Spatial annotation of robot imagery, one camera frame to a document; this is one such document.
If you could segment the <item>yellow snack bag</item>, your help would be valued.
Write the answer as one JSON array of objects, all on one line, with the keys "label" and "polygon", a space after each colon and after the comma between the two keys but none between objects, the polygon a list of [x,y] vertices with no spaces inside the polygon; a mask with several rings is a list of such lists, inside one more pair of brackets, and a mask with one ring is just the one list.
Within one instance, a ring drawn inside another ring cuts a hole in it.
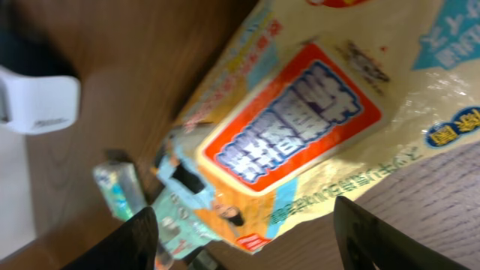
[{"label": "yellow snack bag", "polygon": [[261,1],[154,162],[254,253],[402,167],[479,140],[479,0]]}]

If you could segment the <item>green tissue pack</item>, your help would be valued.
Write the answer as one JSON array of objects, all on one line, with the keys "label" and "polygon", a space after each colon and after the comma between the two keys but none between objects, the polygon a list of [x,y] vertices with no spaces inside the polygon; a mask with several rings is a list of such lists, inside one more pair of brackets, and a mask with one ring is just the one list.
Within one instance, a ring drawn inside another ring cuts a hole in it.
[{"label": "green tissue pack", "polygon": [[127,221],[147,206],[132,163],[107,161],[92,174],[114,218]]}]

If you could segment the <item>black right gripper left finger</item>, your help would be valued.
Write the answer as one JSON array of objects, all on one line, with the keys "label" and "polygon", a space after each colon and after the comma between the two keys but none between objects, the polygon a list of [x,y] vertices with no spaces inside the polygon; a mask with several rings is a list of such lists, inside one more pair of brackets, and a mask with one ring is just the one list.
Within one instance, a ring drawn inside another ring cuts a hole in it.
[{"label": "black right gripper left finger", "polygon": [[62,270],[154,270],[158,225],[145,207]]}]

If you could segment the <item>dark green small box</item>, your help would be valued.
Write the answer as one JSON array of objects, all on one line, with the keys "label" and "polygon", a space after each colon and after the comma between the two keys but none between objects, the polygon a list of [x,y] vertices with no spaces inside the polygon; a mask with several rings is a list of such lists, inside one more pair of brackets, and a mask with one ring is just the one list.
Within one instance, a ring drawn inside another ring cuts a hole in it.
[{"label": "dark green small box", "polygon": [[198,248],[187,260],[187,270],[227,270],[206,249]]}]

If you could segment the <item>green wet wipes pack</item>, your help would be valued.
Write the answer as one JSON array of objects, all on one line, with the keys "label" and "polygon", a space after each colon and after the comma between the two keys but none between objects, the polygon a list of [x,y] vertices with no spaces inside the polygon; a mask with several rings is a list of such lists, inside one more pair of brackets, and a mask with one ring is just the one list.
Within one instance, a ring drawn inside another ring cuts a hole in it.
[{"label": "green wet wipes pack", "polygon": [[156,269],[171,269],[176,260],[189,259],[198,248],[220,238],[209,229],[178,195],[164,188],[151,204],[158,227]]}]

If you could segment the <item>white barcode scanner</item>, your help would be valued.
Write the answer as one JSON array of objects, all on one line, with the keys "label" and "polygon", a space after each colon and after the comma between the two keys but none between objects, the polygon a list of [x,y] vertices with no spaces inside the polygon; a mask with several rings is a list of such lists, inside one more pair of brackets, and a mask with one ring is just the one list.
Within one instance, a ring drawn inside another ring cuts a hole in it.
[{"label": "white barcode scanner", "polygon": [[47,43],[1,32],[1,125],[24,135],[70,127],[80,111],[81,83]]}]

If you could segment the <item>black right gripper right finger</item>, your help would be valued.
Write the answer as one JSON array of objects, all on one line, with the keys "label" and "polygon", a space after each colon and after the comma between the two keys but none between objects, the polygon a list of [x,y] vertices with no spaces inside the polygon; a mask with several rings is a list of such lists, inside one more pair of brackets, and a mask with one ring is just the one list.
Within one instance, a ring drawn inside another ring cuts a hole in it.
[{"label": "black right gripper right finger", "polygon": [[465,268],[418,243],[345,196],[336,198],[333,217],[337,245],[345,269]]}]

